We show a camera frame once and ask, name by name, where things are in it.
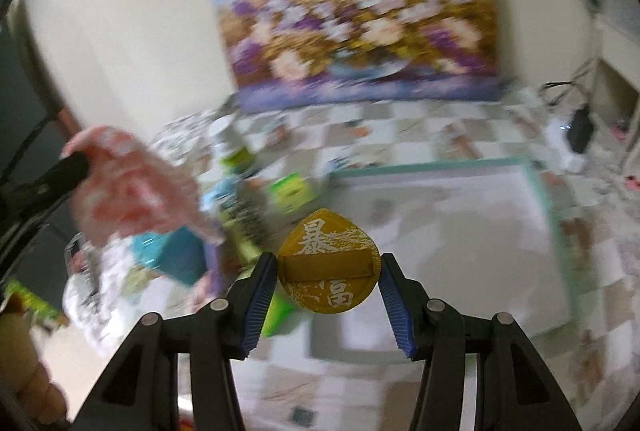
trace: ribbed blue pad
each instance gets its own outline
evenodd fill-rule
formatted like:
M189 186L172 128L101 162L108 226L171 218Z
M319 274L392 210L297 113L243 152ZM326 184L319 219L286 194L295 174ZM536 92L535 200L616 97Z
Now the ribbed blue pad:
M396 344L411 359L417 351L411 317L404 301L402 301L398 286L384 263L380 271L378 287L382 294L382 300L385 302L386 315L389 317L391 328L394 331Z
M262 276L258 287L255 289L254 297L251 299L249 309L244 319L244 333L240 347L244 353L249 354L258 345L264 318L267 316L273 290L276 287L277 273L276 260L271 261L268 271Z

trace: metal screw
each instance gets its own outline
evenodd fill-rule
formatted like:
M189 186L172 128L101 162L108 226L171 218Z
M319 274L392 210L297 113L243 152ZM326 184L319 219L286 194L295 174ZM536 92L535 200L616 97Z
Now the metal screw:
M209 306L216 312L222 312L222 310L225 310L226 307L229 306L229 301L222 297L219 297L218 299L213 299L213 301L209 303Z
M140 319L140 322L142 322L142 324L144 324L145 326L151 326L156 324L156 322L158 322L158 314L150 312L148 314L144 314L142 316L142 319Z
M439 299L429 299L427 308L432 312L442 312L444 310L444 302Z
M508 312L498 312L498 322L504 325L510 325L513 322L513 316Z

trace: canvas print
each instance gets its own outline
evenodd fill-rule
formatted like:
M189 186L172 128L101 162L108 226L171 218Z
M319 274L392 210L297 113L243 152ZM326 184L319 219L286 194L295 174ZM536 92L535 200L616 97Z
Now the canvas print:
M247 112L497 100L495 0L213 0Z

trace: checkered tablecloth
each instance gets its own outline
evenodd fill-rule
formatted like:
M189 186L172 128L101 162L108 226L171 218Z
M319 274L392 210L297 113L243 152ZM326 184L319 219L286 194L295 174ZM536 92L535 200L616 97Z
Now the checkered tablecloth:
M264 128L280 115L292 128L292 138L265 149ZM337 157L362 165L530 157L571 245L571 281L580 314L533 343L583 428L612 429L639 387L634 342L639 340L640 265L635 263L640 263L640 247L622 234L626 247L621 252L620 231L612 221L620 206L606 201L610 190L602 180L558 172L541 135L546 121L545 107L522 88L511 90L500 104L418 100L313 106L247 116L238 127L258 154L259 176L266 181L293 172L318 178ZM289 334L261 339L249 359L233 365L248 429L407 429L422 364L362 366L311 359L305 354L308 321L296 317ZM467 366L461 429L473 429L471 357Z

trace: blue object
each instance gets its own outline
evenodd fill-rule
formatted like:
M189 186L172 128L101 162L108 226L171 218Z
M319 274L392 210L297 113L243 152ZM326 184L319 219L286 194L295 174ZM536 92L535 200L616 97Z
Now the blue object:
M262 333L262 325L267 316L267 311L271 305L271 298L278 279L276 258L271 255L266 262L264 273L261 275L254 295L249 301L249 308L244 318L244 332L242 332L242 343L240 348L244 353L249 354L258 345L258 339Z
M396 344L398 348L404 351L407 358L411 359L418 350L414 339L412 318L409 309L402 300L398 285L396 285L384 261L382 262L382 268L380 270L378 288L380 288L380 294L385 303L386 315L389 317L391 329L394 331Z
M192 286L207 271L202 240L186 227L169 234L136 236L133 253L140 265Z

